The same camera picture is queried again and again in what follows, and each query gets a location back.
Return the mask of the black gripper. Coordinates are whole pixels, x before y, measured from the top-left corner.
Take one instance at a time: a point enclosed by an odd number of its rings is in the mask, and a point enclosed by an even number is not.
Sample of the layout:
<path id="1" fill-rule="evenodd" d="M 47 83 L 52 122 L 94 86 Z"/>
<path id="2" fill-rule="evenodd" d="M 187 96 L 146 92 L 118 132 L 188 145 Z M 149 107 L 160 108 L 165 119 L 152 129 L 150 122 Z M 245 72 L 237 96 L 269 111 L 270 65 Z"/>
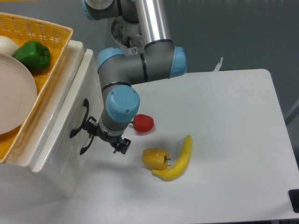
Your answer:
<path id="1" fill-rule="evenodd" d="M 130 147 L 131 140 L 122 139 L 121 136 L 124 133 L 121 131 L 113 131 L 108 129 L 103 123 L 98 123 L 93 116 L 90 116 L 83 125 L 83 129 L 88 132 L 89 138 L 97 134 L 101 140 L 108 142 L 113 148 L 113 153 L 120 152 L 121 154 L 126 154 Z"/>

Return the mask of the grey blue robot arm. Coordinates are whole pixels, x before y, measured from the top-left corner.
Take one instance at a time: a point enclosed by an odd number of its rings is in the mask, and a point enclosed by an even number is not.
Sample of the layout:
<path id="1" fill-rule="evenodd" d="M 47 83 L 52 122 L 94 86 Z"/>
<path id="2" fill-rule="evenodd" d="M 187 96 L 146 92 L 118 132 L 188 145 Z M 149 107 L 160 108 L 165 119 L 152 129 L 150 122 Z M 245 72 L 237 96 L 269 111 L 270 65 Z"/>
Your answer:
<path id="1" fill-rule="evenodd" d="M 173 44 L 161 0 L 84 0 L 82 5 L 90 20 L 121 17 L 141 33 L 143 52 L 107 48 L 97 55 L 104 108 L 99 120 L 89 118 L 82 126 L 91 139 L 100 137 L 125 154 L 131 141 L 122 134 L 140 106 L 133 85 L 185 74 L 185 52 Z"/>

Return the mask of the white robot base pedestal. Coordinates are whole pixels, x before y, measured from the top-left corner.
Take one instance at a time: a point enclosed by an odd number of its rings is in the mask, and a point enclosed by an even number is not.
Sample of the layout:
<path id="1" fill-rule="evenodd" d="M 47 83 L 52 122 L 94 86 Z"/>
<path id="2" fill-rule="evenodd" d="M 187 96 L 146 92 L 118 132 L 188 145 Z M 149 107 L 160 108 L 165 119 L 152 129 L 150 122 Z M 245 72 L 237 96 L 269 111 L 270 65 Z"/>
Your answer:
<path id="1" fill-rule="evenodd" d="M 126 55 L 144 53 L 139 23 L 130 23 L 122 16 L 116 17 L 111 25 L 111 34 Z"/>

